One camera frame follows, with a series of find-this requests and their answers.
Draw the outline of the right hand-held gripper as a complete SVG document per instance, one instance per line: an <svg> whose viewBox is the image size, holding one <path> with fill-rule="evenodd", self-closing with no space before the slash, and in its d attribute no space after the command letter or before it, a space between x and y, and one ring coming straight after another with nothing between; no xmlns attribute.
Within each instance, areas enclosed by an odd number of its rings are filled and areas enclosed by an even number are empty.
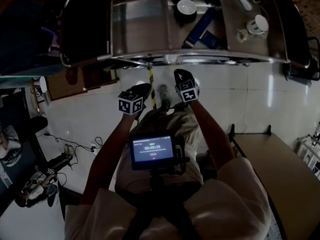
<svg viewBox="0 0 320 240"><path fill-rule="evenodd" d="M175 90L184 103L196 101L200 89L191 72L185 69L174 70Z"/></svg>

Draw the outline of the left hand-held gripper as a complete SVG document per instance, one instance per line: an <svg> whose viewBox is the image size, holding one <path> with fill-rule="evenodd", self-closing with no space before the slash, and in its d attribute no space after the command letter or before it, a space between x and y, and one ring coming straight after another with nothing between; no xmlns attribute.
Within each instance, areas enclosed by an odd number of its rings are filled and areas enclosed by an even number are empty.
<svg viewBox="0 0 320 240"><path fill-rule="evenodd" d="M126 115L139 116L146 108L145 101L152 91L150 83L132 86L118 96L118 110Z"/></svg>

